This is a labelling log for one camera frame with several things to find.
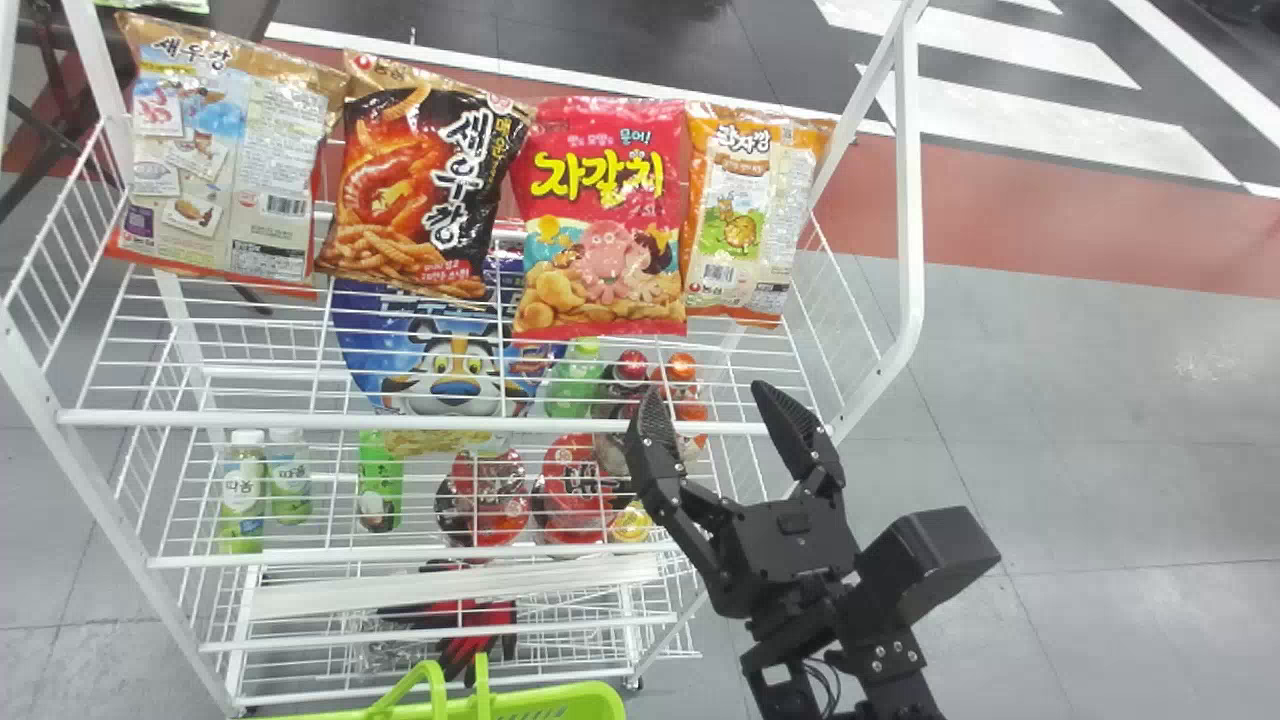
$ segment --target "cartoon octopus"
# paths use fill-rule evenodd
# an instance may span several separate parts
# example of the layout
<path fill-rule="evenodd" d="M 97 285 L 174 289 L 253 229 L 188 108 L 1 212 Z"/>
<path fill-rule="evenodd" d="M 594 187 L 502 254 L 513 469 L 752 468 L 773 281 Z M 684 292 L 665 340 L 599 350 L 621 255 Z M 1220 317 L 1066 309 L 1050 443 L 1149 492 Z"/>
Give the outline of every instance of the cartoon octopus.
<path fill-rule="evenodd" d="M 631 233 L 614 220 L 596 220 L 582 231 L 582 256 L 576 266 L 582 273 L 586 296 L 593 302 L 611 305 L 626 297 L 628 279 L 649 265 L 649 251 L 636 245 Z"/>

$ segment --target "shopping basket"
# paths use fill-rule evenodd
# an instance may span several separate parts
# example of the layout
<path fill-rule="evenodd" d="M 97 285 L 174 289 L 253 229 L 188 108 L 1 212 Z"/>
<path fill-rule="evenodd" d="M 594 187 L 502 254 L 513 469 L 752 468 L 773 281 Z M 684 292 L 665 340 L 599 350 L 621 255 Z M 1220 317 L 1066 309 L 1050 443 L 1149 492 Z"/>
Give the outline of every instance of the shopping basket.
<path fill-rule="evenodd" d="M 335 710 L 305 715 L 282 715 L 271 720 L 625 720 L 626 710 L 618 692 L 599 680 L 515 691 L 489 692 L 489 656 L 476 655 L 476 691 L 466 698 L 444 697 L 444 670 L 434 660 L 424 660 L 365 710 Z M 426 680 L 431 702 L 399 705 L 399 701 Z"/>

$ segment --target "basket handle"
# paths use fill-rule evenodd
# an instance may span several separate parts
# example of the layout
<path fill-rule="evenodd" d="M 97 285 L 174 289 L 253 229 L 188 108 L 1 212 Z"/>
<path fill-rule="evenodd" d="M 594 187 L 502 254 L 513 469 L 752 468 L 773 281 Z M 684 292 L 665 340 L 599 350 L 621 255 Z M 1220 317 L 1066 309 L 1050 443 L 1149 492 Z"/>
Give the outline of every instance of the basket handle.
<path fill-rule="evenodd" d="M 476 669 L 476 675 L 479 676 L 479 667 Z M 430 684 L 431 692 L 431 719 L 433 720 L 445 720 L 448 717 L 448 708 L 445 707 L 447 701 L 444 697 L 444 670 L 440 669 L 440 664 L 434 660 L 424 660 L 413 666 L 407 675 L 396 683 L 396 687 L 387 691 L 387 694 L 378 698 L 378 702 L 369 706 L 365 711 L 365 720 L 388 720 L 392 716 L 392 708 L 413 689 L 415 685 L 426 680 Z M 488 693 L 488 669 L 485 669 L 485 693 Z"/>

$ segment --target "orange snack bag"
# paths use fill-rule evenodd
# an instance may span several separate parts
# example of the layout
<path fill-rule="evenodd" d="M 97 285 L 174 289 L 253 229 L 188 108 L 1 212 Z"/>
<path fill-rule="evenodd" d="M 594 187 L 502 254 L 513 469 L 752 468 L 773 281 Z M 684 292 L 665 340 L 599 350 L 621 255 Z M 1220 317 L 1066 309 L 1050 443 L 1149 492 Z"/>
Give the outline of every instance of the orange snack bag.
<path fill-rule="evenodd" d="M 776 323 L 835 123 L 689 102 L 694 152 L 680 270 L 690 315 Z"/>

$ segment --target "saewookang snack bag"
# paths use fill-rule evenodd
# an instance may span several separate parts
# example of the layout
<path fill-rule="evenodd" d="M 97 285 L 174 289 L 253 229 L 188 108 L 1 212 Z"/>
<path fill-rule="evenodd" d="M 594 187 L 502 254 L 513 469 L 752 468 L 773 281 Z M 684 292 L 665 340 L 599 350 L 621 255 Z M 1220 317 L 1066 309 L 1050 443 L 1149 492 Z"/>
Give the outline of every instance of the saewookang snack bag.
<path fill-rule="evenodd" d="M 709 102 L 687 113 L 694 155 L 680 269 L 689 314 L 776 323 L 835 123 Z"/>
<path fill-rule="evenodd" d="M 138 64 L 134 181 L 105 252 L 282 288 L 305 283 L 316 156 L 347 74 L 205 28 L 115 18 Z"/>
<path fill-rule="evenodd" d="M 422 295 L 483 297 L 498 188 L 531 110 L 396 60 L 344 56 L 347 150 L 316 266 Z"/>
<path fill-rule="evenodd" d="M 511 179 L 525 218 L 516 337 L 685 334 L 681 101 L 554 97 Z"/>

